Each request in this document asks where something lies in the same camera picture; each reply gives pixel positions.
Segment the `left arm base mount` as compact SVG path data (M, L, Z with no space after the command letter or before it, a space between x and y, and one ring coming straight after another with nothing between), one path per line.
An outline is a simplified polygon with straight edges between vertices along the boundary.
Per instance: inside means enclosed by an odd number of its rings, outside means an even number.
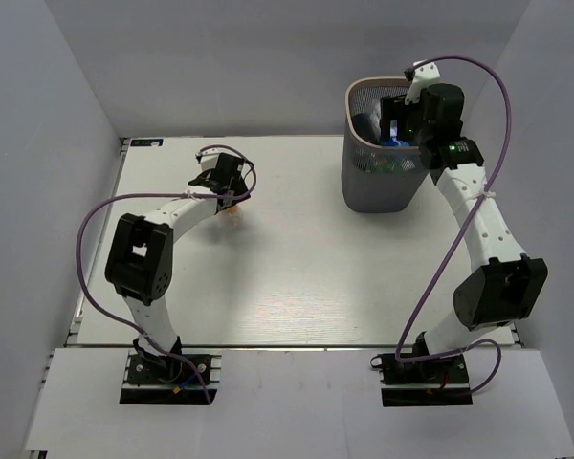
M200 373L213 402L219 389L220 354L186 354ZM140 355L131 351L121 385L121 405L208 405L202 385L193 370L184 363L178 363L173 376L162 375Z

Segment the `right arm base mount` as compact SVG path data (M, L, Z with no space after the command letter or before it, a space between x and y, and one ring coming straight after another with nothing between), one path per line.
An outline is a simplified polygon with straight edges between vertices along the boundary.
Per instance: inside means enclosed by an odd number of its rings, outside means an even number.
M400 363L393 353L379 354L370 367L381 377L383 407L439 407L473 404L463 356Z

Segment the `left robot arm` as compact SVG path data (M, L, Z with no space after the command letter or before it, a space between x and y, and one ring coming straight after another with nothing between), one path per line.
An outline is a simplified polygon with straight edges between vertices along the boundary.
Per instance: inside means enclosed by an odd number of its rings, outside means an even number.
M227 146L196 155L200 173L185 191L143 215L125 213L116 226L104 271L140 329L134 346L161 381L183 370L181 341L166 306L172 279L173 247L189 230L250 197L244 167L253 163Z

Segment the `blue corner label sticker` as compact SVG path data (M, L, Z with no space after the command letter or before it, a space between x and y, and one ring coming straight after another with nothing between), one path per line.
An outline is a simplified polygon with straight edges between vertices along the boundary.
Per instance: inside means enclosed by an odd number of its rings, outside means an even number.
M164 143L163 139L132 139L131 147L160 147Z

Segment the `green plastic bottle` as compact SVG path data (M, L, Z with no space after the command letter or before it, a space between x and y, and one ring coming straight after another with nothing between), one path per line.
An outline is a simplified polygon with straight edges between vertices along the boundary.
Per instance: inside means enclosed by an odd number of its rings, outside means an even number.
M367 173L401 174L408 171L408 166L404 163L402 159L393 157L373 158L366 163L364 171Z

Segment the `grey mesh waste bin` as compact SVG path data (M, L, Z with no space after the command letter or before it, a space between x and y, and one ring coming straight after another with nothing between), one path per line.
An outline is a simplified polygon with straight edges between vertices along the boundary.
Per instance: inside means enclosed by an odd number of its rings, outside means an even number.
M428 175L415 146L391 147L379 143L379 102L402 96L409 83L403 77L359 79L344 95L345 122L342 147L342 195L347 206L360 213L392 213L405 209ZM401 174L367 173L373 158L402 159L408 171Z

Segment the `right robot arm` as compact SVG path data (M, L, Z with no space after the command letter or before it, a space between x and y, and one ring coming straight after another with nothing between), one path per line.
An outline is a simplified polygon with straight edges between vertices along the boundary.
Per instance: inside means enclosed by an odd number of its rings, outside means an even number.
M530 257L509 230L482 154L461 133L464 100L459 87L436 83L418 97L380 102L381 138L394 134L418 148L460 227L452 246L464 243L470 257L472 272L454 290L453 311L423 332L411 353L396 355L427 382L446 372L447 358L476 346L496 328L528 318L548 276L544 260Z

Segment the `blue label clear bottle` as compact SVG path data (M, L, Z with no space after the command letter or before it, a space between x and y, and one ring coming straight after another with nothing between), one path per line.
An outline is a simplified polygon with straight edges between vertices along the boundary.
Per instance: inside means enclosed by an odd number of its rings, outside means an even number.
M409 141L403 141L398 138L398 123L396 120L392 120L388 129L381 133L380 145L391 147L407 147L411 146L411 143Z

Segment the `orange cap small bottle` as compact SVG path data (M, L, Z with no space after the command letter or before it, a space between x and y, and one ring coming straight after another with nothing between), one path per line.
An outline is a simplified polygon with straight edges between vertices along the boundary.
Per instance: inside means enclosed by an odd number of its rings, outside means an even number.
M218 217L223 225L238 226L243 221L243 210L240 205L235 205L222 210Z

